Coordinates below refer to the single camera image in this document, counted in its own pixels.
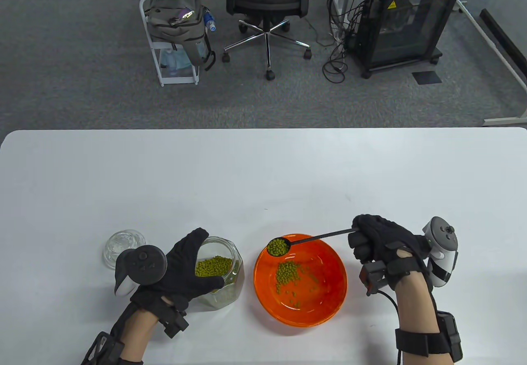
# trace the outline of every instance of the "backpack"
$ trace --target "backpack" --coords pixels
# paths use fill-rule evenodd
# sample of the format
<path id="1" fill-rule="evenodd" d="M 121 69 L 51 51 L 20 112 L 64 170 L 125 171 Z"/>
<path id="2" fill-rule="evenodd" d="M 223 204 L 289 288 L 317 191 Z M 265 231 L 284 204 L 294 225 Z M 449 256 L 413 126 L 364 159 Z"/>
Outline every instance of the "backpack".
<path id="1" fill-rule="evenodd" d="M 199 0 L 194 0 L 194 13 L 186 20 L 177 20 L 180 13 L 186 9 L 186 5 L 180 0 L 150 0 L 150 6 L 145 8 L 148 31 L 153 41 L 169 42 L 182 45 L 187 53 L 190 62 L 195 67 L 202 67 L 209 61 L 212 61 L 205 67 L 205 71 L 216 63 L 216 52 L 211 49 L 209 37 L 205 30 L 203 15 L 204 7 Z M 198 44 L 204 42 L 207 55 L 202 57 Z"/>

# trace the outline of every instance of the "chair base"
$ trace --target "chair base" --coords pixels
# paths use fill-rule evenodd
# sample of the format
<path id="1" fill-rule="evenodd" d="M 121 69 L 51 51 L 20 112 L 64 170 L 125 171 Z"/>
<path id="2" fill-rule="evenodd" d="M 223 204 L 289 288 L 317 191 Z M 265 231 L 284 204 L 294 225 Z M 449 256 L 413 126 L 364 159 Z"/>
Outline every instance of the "chair base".
<path id="1" fill-rule="evenodd" d="M 222 62 L 223 63 L 230 62 L 229 51 L 231 49 L 234 49 L 235 47 L 238 47 L 239 45 L 243 45 L 244 43 L 247 43 L 249 41 L 255 40 L 256 38 L 264 37 L 265 38 L 266 49 L 267 49 L 266 78 L 267 78 L 268 81 L 272 81 L 275 78 L 275 73 L 273 73 L 273 70 L 271 70 L 271 47 L 269 45 L 269 39 L 271 38 L 271 36 L 278 37 L 278 38 L 281 38 L 283 40 L 292 42 L 292 43 L 294 43 L 296 45 L 299 45 L 301 47 L 304 47 L 305 48 L 305 52 L 303 54 L 303 58 L 305 58 L 306 60 L 309 60 L 311 58 L 311 56 L 312 56 L 312 54 L 311 54 L 311 47 L 308 44 L 305 44 L 303 42 L 300 42 L 300 41 L 294 40 L 292 38 L 286 37 L 285 35 L 277 34 L 277 33 L 274 32 L 275 30 L 278 30 L 279 28 L 282 28 L 282 27 L 285 28 L 286 26 L 288 27 L 289 26 L 289 19 L 282 20 L 282 22 L 280 22 L 276 26 L 273 26 L 273 27 L 269 27 L 268 26 L 267 27 L 269 29 L 268 31 L 265 31 L 263 28 L 260 28 L 258 26 L 254 26 L 254 24 L 247 23 L 244 20 L 239 20 L 238 22 L 239 22 L 240 31 L 242 33 L 245 32 L 242 29 L 250 28 L 250 29 L 256 31 L 256 34 L 251 35 L 250 37 L 247 37 L 247 38 L 245 38 L 245 39 L 243 39 L 241 41 L 235 42 L 235 43 L 229 45 L 228 47 L 225 47 L 224 48 L 224 54 L 222 56 Z"/>

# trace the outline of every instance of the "black measuring spoon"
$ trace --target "black measuring spoon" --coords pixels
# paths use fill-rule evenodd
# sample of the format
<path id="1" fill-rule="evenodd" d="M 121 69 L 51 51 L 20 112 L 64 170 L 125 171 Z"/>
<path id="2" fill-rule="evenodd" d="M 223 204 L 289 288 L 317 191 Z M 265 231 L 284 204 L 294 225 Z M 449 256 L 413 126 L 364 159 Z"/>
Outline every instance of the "black measuring spoon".
<path id="1" fill-rule="evenodd" d="M 301 239 L 301 240 L 297 240 L 297 241 L 290 241 L 289 239 L 286 239 L 285 237 L 275 237 L 273 240 L 271 241 L 274 241 L 274 240 L 282 240 L 284 243 L 286 243 L 287 245 L 287 252 L 285 252 L 285 254 L 282 254 L 282 255 L 273 255 L 269 252 L 269 244 L 271 243 L 271 241 L 269 242 L 269 244 L 267 244 L 267 252 L 269 253 L 269 255 L 271 256 L 276 256 L 276 257 L 279 257 L 279 256 L 284 256 L 286 255 L 289 251 L 291 251 L 291 247 L 294 246 L 294 245 L 297 245 L 297 244 L 302 244 L 302 243 L 307 243 L 308 241 L 313 241 L 313 240 L 319 240 L 319 239 L 324 239 L 325 237 L 331 237 L 331 236 L 337 236 L 337 235 L 343 235 L 345 233 L 354 233 L 354 232 L 358 232 L 359 229 L 357 228 L 350 228 L 350 229 L 344 229 L 343 231 L 336 231 L 336 232 L 329 232 L 329 233 L 324 233 L 323 235 L 318 235 L 318 236 L 313 236 L 313 237 L 308 237 L 307 239 Z"/>

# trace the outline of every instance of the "3d printer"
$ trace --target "3d printer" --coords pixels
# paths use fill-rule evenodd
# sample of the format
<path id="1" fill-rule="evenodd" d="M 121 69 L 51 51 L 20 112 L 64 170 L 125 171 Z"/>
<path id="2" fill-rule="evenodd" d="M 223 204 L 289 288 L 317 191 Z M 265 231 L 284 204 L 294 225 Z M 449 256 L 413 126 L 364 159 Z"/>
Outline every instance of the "3d printer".
<path id="1" fill-rule="evenodd" d="M 365 0 L 352 50 L 362 77 L 402 64 L 437 64 L 437 48 L 456 0 Z"/>

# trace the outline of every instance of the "glove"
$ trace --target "glove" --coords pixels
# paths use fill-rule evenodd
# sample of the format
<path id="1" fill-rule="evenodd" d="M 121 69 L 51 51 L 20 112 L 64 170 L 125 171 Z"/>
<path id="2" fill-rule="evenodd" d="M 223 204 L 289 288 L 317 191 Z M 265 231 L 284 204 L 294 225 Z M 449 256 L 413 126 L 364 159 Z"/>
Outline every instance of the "glove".
<path id="1" fill-rule="evenodd" d="M 222 288 L 225 281 L 221 276 L 198 277 L 195 273 L 198 250 L 207 237 L 209 233 L 205 229 L 197 228 L 175 243 L 166 254 L 167 267 L 163 278 L 155 284 L 140 285 L 138 292 L 159 293 L 182 311 L 192 299 Z"/>
<path id="2" fill-rule="evenodd" d="M 348 244 L 353 248 L 355 258 L 366 262 L 383 261 L 386 264 L 385 277 L 390 288 L 410 271 L 421 271 L 427 274 L 422 252 L 422 236 L 416 236 L 395 222 L 378 215 L 363 214 L 353 219 L 353 228 L 358 232 L 348 235 Z M 404 250 L 411 257 L 400 257 L 398 250 Z"/>

